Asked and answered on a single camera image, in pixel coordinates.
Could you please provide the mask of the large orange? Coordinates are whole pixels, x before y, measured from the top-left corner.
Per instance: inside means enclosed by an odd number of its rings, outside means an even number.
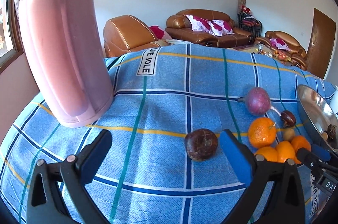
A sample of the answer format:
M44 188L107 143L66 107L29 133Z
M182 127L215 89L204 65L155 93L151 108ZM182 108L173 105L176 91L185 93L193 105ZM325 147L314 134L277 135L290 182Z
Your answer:
M277 151L277 162L284 163L288 159L294 160L296 157L295 150L290 142L282 141L275 146Z

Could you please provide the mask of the small orange tangerine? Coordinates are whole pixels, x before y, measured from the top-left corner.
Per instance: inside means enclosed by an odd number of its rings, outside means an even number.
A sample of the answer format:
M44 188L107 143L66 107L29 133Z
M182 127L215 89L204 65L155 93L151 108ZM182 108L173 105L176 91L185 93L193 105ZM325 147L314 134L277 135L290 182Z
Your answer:
M278 161L278 152L274 147L266 146L258 149L255 152L255 155L262 155L267 161L277 162Z

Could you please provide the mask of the small yellow-green fruit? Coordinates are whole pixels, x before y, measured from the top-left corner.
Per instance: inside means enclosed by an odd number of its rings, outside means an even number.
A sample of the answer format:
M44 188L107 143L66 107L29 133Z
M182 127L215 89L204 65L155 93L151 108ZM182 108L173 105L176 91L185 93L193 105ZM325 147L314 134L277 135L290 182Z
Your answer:
M288 142L291 142L295 136L296 133L292 128L287 128L282 134L283 140Z

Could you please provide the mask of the dark brown mangosteen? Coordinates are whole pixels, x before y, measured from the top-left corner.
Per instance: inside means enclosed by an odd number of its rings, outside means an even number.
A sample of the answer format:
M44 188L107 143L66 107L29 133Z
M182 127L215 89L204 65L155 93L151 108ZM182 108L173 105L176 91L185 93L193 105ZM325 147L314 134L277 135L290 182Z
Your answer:
M283 122L283 128L294 127L296 124L295 116L288 110L281 112L280 119Z

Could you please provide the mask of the orange tangerine with stem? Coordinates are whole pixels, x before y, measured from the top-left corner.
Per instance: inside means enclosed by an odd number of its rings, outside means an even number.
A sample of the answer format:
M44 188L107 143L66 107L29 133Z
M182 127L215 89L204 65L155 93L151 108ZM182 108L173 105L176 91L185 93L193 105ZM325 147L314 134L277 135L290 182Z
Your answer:
M267 117L259 117L248 129L249 142L254 148L270 146L275 141L276 133L274 121Z

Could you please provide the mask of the purple passion fruit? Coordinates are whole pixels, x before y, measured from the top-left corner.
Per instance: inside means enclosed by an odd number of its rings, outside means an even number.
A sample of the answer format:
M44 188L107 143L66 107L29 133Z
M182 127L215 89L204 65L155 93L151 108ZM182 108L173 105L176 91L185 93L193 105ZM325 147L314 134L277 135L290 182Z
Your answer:
M237 102L244 103L247 110L254 116L265 115L270 110L281 116L280 111L271 105L268 93L261 87L251 88L245 96L239 97Z

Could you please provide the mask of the stainless steel plate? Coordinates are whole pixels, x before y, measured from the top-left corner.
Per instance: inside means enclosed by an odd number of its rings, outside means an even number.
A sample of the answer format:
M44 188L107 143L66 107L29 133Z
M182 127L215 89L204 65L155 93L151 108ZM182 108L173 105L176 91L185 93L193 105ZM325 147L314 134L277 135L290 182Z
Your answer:
M311 87L297 87L298 113L311 141L337 154L337 117L325 99Z

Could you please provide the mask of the blue plaid table cloth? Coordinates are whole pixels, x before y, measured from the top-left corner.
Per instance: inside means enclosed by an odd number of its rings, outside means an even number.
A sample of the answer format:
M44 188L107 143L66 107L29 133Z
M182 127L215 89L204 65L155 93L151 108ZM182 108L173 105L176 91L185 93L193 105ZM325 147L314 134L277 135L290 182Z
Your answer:
M297 114L297 87L330 101L335 86L262 55L179 44L150 60L142 52L105 59L113 83L111 107L81 128L62 126L43 95L20 113L1 144L1 200L19 223L27 222L31 176L37 160L63 161L103 129L112 147L90 196L111 223L220 223L244 192L222 150L193 162L184 137L206 128L228 129L248 144L254 116L237 98L264 88L274 111L267 117L282 132L278 111Z

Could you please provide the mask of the red flower cushion far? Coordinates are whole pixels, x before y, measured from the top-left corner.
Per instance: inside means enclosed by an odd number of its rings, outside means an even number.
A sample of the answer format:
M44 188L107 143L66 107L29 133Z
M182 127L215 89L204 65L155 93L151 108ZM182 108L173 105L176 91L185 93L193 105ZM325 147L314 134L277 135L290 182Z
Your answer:
M270 38L269 41L271 46L276 49L290 51L290 48L288 47L287 43L281 38Z

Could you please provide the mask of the red flower cushion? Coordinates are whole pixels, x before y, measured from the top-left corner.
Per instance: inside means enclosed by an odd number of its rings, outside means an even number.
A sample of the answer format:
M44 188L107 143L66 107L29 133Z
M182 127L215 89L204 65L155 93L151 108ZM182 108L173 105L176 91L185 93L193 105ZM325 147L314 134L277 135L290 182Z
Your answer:
M157 39L159 40L170 40L172 37L160 26L153 25L150 26L150 30L154 33Z
M288 47L287 43L281 38L270 38L269 41L271 46L276 49L290 51L290 48Z

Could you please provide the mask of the brown wooden door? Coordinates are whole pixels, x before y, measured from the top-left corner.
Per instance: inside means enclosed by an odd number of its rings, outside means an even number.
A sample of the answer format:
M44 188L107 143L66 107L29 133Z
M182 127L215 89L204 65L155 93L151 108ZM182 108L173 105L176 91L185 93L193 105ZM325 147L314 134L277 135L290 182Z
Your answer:
M323 79L335 43L336 23L318 9L313 12L311 38L307 51L307 71Z

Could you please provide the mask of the wooden coffee table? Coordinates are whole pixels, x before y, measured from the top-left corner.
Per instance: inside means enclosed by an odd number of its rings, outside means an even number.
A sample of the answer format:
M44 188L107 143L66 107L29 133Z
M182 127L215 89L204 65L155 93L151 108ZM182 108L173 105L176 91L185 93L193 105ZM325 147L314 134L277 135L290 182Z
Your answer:
M229 48L232 51L240 51L240 52L248 52L253 54L265 55L271 58L275 58L279 61L287 61L285 56L280 56L277 54L278 51L273 50L263 44L256 45L244 45L244 46L236 46L233 48Z

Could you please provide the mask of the stacked dark chairs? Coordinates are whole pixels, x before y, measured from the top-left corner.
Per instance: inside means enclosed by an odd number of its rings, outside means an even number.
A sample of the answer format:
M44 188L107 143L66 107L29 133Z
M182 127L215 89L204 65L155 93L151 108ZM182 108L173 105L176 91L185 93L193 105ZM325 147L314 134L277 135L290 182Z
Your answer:
M240 29L253 34L253 38L261 36L262 23L256 19L250 8L246 6L246 0L238 0L238 26Z

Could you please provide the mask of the brown leather three-seat sofa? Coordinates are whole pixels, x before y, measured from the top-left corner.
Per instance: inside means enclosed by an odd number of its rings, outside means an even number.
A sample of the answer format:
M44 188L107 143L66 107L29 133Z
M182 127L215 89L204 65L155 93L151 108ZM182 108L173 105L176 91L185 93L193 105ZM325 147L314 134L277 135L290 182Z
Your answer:
M218 48L249 45L254 40L228 14L207 9L185 9L170 16L166 32L177 40Z

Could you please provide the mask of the red flower cushion near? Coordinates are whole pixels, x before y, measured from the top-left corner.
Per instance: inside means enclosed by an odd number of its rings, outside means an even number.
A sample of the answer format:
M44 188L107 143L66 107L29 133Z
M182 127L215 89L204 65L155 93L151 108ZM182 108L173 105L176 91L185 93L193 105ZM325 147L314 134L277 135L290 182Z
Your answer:
M153 25L150 26L150 30L154 33L157 39L159 40L170 40L172 37L160 26Z

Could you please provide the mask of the pink plastic kettle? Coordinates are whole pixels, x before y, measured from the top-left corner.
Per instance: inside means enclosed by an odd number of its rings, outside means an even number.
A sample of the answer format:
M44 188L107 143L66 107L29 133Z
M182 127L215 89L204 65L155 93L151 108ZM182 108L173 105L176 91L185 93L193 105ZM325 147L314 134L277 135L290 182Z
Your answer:
M20 0L27 61L45 101L66 127L99 119L113 101L93 0Z

